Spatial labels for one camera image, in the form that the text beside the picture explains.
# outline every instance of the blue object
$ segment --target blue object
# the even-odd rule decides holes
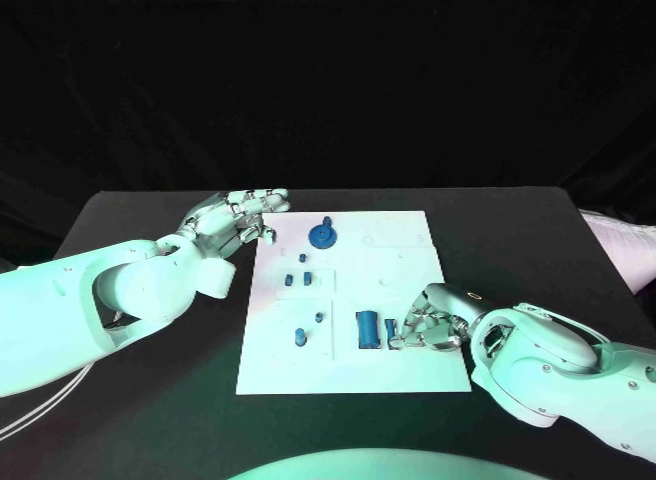
[[[308,337],[305,336],[305,330],[303,328],[295,329],[295,344],[303,347],[308,343]]]
[[[386,318],[385,319],[385,327],[388,329],[388,347],[391,350],[398,350],[391,344],[389,340],[395,336],[395,319],[393,318]]]
[[[331,228],[331,218],[324,217],[323,224],[313,227],[308,233],[310,244],[324,250],[330,248],[337,241],[337,232]]]
[[[378,335],[378,313],[372,310],[356,313],[359,324],[359,348],[380,348],[380,336]]]

